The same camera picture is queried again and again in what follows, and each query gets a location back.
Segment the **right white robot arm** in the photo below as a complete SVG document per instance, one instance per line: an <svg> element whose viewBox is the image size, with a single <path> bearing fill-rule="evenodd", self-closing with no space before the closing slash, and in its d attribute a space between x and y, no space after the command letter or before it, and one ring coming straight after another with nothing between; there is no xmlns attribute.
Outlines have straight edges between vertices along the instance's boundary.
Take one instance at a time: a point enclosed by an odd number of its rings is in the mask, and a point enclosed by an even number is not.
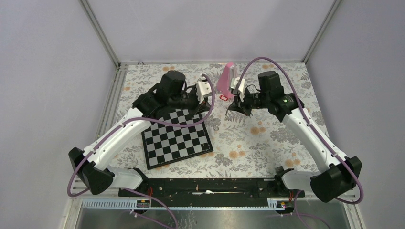
<svg viewBox="0 0 405 229"><path fill-rule="evenodd" d="M322 202L329 202L354 189L362 168L360 159L348 157L320 131L304 104L294 93L287 94L279 74L268 71L258 75L259 90L251 93L238 77L230 82L234 101L230 111L250 116L254 109L267 109L300 140L316 163L314 172L278 167L274 177L275 193L285 197L292 190L309 191Z"/></svg>

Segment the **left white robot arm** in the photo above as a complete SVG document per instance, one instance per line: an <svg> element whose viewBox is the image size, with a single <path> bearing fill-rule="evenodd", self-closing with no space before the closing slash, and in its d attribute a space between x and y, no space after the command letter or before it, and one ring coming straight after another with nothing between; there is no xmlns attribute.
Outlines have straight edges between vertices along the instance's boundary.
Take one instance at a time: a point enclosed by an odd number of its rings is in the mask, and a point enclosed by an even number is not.
<svg viewBox="0 0 405 229"><path fill-rule="evenodd" d="M109 164L134 137L153 124L187 129L203 123L212 113L215 97L214 85L206 74L201 74L196 84L190 86L179 71L166 72L161 81L140 95L127 113L94 143L79 149L74 147L68 156L74 170L67 185L69 197L78 197L87 191L98 195L109 187L130 189L136 196L148 191L146 179L136 169L111 167ZM194 123L169 123L160 118L176 109L189 110L192 115L206 112Z"/></svg>

